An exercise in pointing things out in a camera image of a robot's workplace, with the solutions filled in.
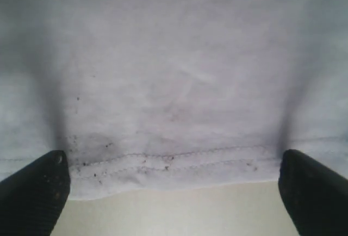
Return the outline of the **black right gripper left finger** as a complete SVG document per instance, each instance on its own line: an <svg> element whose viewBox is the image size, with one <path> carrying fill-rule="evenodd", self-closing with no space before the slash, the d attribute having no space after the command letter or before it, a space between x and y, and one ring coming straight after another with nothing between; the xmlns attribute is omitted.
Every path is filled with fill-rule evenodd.
<svg viewBox="0 0 348 236"><path fill-rule="evenodd" d="M50 235L71 189L66 153L46 153L1 181L1 235Z"/></svg>

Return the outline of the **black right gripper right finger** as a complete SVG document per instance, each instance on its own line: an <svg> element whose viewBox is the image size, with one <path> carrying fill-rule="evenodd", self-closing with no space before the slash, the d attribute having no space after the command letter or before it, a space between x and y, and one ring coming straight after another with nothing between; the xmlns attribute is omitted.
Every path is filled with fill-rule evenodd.
<svg viewBox="0 0 348 236"><path fill-rule="evenodd" d="M347 235L346 178L298 150L287 150L278 189L299 235Z"/></svg>

